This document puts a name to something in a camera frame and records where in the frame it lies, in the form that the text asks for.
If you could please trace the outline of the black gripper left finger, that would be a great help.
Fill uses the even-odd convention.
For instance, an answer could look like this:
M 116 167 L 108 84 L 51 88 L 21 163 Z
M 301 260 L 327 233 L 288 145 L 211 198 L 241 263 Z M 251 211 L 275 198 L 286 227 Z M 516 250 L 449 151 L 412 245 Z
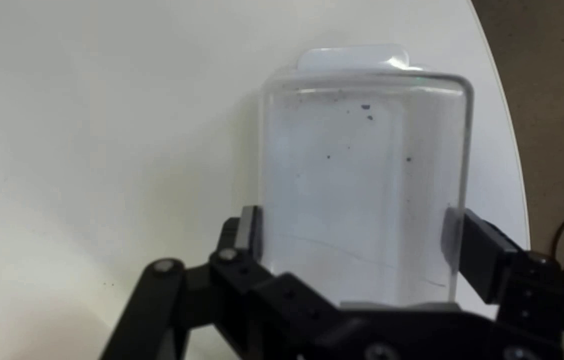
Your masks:
M 221 225 L 217 245 L 209 260 L 219 268 L 246 277 L 260 266 L 262 254 L 262 208 L 243 206 L 237 216 L 230 216 Z

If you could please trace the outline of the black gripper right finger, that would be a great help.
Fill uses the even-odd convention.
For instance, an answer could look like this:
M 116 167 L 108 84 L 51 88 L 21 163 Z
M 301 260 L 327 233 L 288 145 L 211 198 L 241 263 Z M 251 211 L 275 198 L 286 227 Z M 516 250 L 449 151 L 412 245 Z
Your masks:
M 448 208 L 441 225 L 441 254 L 475 297 L 501 310 L 520 310 L 523 288 L 516 264 L 525 252 L 497 227 L 468 208 Z

